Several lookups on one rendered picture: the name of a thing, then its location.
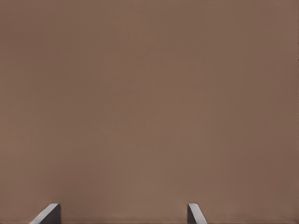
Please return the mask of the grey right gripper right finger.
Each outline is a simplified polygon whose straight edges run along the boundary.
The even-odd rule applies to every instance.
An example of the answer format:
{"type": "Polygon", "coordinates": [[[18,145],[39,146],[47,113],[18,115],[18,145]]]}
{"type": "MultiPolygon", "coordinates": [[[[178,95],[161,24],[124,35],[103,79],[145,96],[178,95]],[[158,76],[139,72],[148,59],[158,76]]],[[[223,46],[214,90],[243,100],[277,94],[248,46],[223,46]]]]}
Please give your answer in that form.
{"type": "Polygon", "coordinates": [[[207,221],[196,203],[187,205],[187,224],[207,224],[207,221]]]}

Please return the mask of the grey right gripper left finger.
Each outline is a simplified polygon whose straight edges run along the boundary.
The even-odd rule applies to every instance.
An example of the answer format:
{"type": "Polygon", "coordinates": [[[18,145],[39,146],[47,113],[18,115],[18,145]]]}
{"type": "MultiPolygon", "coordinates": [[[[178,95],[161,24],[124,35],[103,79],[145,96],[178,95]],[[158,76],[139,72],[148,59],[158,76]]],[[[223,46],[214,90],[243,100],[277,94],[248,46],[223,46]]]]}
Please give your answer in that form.
{"type": "Polygon", "coordinates": [[[51,203],[29,224],[61,224],[61,205],[59,203],[51,203]]]}

